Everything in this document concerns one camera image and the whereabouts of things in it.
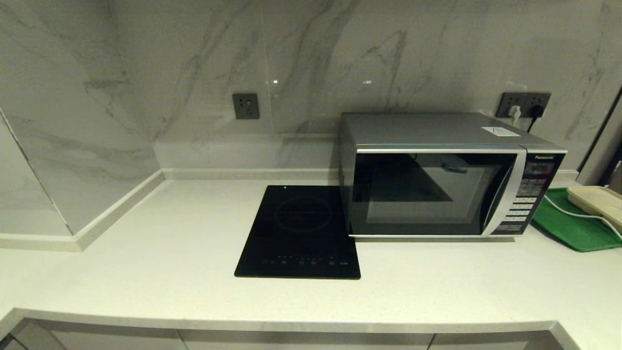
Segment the baseboard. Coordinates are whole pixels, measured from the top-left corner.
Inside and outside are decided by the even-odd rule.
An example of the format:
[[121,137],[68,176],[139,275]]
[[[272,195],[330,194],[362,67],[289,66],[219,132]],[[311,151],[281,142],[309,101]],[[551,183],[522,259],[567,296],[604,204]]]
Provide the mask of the baseboard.
[[0,234],[0,248],[82,252],[164,180],[156,171],[72,237]]
[[578,176],[576,170],[558,170],[553,181],[576,181]]
[[167,180],[327,180],[337,184],[337,169],[163,169]]

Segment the white cable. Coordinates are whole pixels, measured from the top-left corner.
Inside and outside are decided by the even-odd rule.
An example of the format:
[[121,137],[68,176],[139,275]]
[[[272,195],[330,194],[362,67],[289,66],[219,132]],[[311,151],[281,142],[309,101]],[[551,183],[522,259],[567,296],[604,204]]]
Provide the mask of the white cable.
[[508,110],[508,115],[512,117],[512,126],[518,125],[518,118],[521,117],[521,106],[512,106]]
[[604,217],[600,217],[600,216],[595,216],[595,215],[581,215],[581,214],[574,214],[571,212],[567,212],[566,210],[563,210],[562,208],[558,207],[557,204],[553,203],[553,201],[551,199],[549,199],[546,195],[544,196],[544,199],[546,199],[547,201],[549,201],[549,203],[551,203],[552,206],[554,206],[557,210],[563,212],[564,214],[568,214],[571,216],[576,216],[576,217],[585,217],[588,219],[599,219],[602,222],[604,222],[607,226],[609,226],[609,228],[616,234],[618,235],[618,237],[620,238],[620,240],[622,240],[622,235],[620,235],[620,233],[618,232],[618,230],[615,229],[615,227],[613,227],[613,225],[611,225],[607,219],[605,219]]

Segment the green tray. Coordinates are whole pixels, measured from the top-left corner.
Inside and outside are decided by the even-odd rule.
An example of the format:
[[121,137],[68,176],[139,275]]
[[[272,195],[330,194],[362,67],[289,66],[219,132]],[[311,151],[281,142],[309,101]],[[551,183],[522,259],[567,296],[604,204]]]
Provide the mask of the green tray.
[[[549,189],[547,196],[563,210],[574,214],[588,215],[568,201],[566,188]],[[622,242],[607,225],[597,219],[574,217],[557,210],[543,199],[534,214],[536,227],[553,235],[570,248],[579,252],[592,252],[622,247]]]

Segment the white countertop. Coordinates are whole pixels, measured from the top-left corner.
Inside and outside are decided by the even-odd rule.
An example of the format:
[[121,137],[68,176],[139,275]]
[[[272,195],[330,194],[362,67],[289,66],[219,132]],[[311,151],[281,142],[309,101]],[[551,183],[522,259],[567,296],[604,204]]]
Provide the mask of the white countertop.
[[461,333],[546,329],[620,350],[622,249],[358,242],[360,280],[233,276],[268,184],[166,181],[82,253],[0,249],[0,336],[23,317],[182,329]]

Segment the cooktop burner ring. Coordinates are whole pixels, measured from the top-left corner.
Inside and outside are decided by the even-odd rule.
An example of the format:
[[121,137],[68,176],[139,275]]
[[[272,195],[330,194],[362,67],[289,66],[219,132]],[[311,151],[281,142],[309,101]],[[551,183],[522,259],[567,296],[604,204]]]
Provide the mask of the cooktop burner ring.
[[324,228],[331,218],[328,203],[311,197],[290,198],[274,211],[274,222],[282,229],[301,234]]

